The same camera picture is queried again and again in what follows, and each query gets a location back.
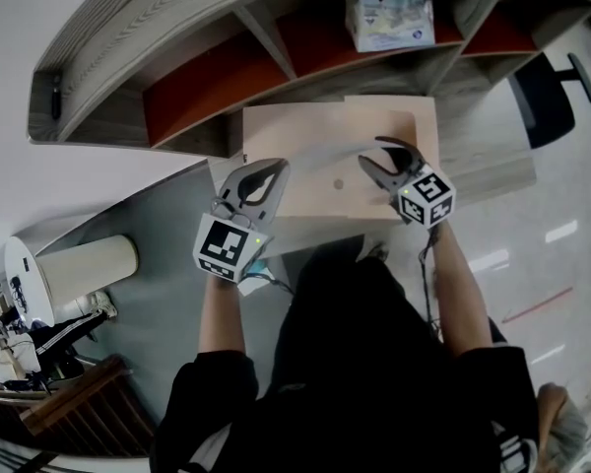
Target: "cable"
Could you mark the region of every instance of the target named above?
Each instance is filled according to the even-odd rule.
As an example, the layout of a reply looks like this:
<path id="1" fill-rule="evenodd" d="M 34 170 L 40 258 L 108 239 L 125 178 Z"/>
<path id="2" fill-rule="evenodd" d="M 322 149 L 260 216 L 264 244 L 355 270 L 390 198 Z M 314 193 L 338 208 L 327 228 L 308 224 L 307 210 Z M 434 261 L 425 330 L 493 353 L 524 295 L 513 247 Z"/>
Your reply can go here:
<path id="1" fill-rule="evenodd" d="M 282 289 L 283 291 L 289 293 L 292 296 L 295 294 L 294 291 L 292 290 L 292 288 L 290 288 L 287 284 L 285 284 L 284 282 L 282 282 L 282 281 L 280 281 L 278 279 L 272 279 L 269 275 L 265 275 L 264 273 L 247 273 L 243 277 L 243 280 L 245 280 L 245 279 L 262 279 L 262 280 L 266 280 L 272 286 L 278 286 L 280 289 Z"/>
<path id="2" fill-rule="evenodd" d="M 427 324 L 429 325 L 429 329 L 431 331 L 431 334 L 433 334 L 436 338 L 437 338 L 437 334 L 438 334 L 437 329 L 439 329 L 439 328 L 435 324 L 435 321 L 433 320 L 433 315 L 431 314 L 431 301 L 429 300 L 429 289 L 428 289 L 428 285 L 427 285 L 426 260 L 427 260 L 427 255 L 429 253 L 429 250 L 434 245 L 437 244 L 438 240 L 439 240 L 439 229 L 438 229 L 438 225 L 436 225 L 429 230 L 429 239 L 427 241 L 427 245 L 425 246 L 425 248 L 421 251 L 421 253 L 418 256 L 418 260 L 421 263 L 421 272 L 423 274 L 423 291 L 425 292 L 425 302 L 427 304 Z"/>
<path id="3" fill-rule="evenodd" d="M 27 305 L 27 301 L 24 298 L 24 293 L 22 292 L 22 282 L 20 281 L 20 277 L 17 275 L 11 279 L 9 283 L 11 286 L 11 297 L 13 301 L 19 304 L 25 313 L 28 313 L 29 307 Z"/>

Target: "tissue box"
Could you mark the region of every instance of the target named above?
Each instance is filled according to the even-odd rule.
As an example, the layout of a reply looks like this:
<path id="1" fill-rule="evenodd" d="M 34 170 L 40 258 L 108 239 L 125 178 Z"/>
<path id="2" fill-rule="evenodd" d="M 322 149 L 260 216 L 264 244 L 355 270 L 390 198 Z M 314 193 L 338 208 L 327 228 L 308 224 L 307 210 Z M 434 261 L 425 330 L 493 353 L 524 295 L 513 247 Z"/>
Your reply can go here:
<path id="1" fill-rule="evenodd" d="M 435 44 L 432 0 L 346 0 L 358 52 Z"/>

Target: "desk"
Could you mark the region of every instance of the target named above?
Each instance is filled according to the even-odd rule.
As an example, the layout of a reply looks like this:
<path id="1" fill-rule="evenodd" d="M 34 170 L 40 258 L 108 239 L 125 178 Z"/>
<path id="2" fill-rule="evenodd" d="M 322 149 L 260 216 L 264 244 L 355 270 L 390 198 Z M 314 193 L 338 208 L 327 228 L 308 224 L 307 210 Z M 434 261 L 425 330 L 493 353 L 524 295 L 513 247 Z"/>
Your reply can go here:
<path id="1" fill-rule="evenodd" d="M 27 327 L 38 320 L 48 326 L 82 315 L 76 299 L 129 277 L 138 269 L 138 255 L 125 236 L 112 236 L 66 250 L 35 257 L 16 236 L 5 246 L 9 286 L 14 277 L 22 285 L 22 301 L 15 305 Z"/>
<path id="2" fill-rule="evenodd" d="M 473 80 L 474 71 L 465 70 L 464 74 L 466 79 Z M 499 83 L 489 92 L 469 86 L 459 93 L 456 91 L 457 83 L 443 83 L 442 88 L 444 93 L 435 98 L 435 151 L 439 155 L 440 167 L 457 188 L 457 208 L 534 184 L 536 173 L 530 144 L 507 81 Z M 346 103 L 368 104 L 388 110 L 403 110 L 407 101 L 406 97 L 395 96 L 346 97 Z M 227 160 L 208 160 L 217 191 L 234 169 L 243 166 L 242 155 L 241 152 Z M 399 223 L 400 220 L 396 218 L 278 216 L 270 228 L 275 239 L 262 257 L 269 258 L 345 237 L 378 232 Z"/>

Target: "gray floor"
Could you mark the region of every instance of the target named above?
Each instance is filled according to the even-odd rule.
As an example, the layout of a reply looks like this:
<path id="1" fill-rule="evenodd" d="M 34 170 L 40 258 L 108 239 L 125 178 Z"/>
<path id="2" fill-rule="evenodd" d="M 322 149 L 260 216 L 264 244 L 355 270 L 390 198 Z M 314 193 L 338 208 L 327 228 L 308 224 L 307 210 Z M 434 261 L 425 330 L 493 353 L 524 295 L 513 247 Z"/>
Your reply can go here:
<path id="1" fill-rule="evenodd" d="M 140 268 L 109 286 L 118 317 L 96 330 L 98 343 L 79 341 L 80 354 L 126 358 L 135 387 L 157 419 L 164 415 L 179 368 L 197 352 L 206 274 L 195 267 L 192 247 L 201 215 L 214 196 L 206 167 L 178 174 L 112 207 L 62 238 L 47 251 L 112 235 L 136 244 Z M 241 301 L 247 353 L 263 391 L 273 365 L 282 320 L 291 296 L 265 286 Z"/>

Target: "fiducial marker cube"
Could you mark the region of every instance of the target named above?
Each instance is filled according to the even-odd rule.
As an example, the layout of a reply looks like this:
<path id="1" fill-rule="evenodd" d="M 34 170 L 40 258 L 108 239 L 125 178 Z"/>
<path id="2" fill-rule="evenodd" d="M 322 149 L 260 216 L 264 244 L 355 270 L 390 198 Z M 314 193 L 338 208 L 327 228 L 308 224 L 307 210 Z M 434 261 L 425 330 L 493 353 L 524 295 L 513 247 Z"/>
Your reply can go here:
<path id="1" fill-rule="evenodd" d="M 193 258 L 205 272 L 239 283 L 271 238 L 210 214 L 201 218 Z"/>
<path id="2" fill-rule="evenodd" d="M 453 213 L 455 194 L 455 187 L 443 173 L 425 165 L 398 191 L 401 215 L 431 228 Z"/>

